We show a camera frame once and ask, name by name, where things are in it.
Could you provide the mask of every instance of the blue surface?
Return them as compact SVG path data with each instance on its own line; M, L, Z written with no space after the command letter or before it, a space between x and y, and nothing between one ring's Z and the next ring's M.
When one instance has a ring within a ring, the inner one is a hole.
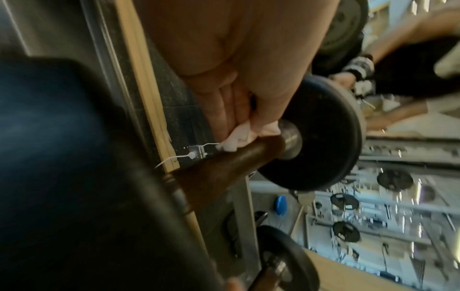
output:
M285 216L288 212L288 199L284 195L280 195L275 200L275 212L279 216Z

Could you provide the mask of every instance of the finger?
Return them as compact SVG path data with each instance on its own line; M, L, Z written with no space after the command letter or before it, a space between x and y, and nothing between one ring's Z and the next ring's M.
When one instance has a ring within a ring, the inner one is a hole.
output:
M244 291L244 287L237 278L230 278L225 284L225 291Z
M279 120L294 93L286 94L281 98L256 98L257 107L251 115L251 129L259 132L264 125Z
M232 132L236 127L235 105L233 103L233 91L231 85L225 85L220 89L222 100L225 107L225 115L227 117L227 129Z
M223 142L229 136L224 101L219 90L208 94L197 94L196 98L209 122L216 142Z
M251 114L251 101L249 90L240 79L236 79L232 86L233 102L235 104L236 124L239 125L249 119Z

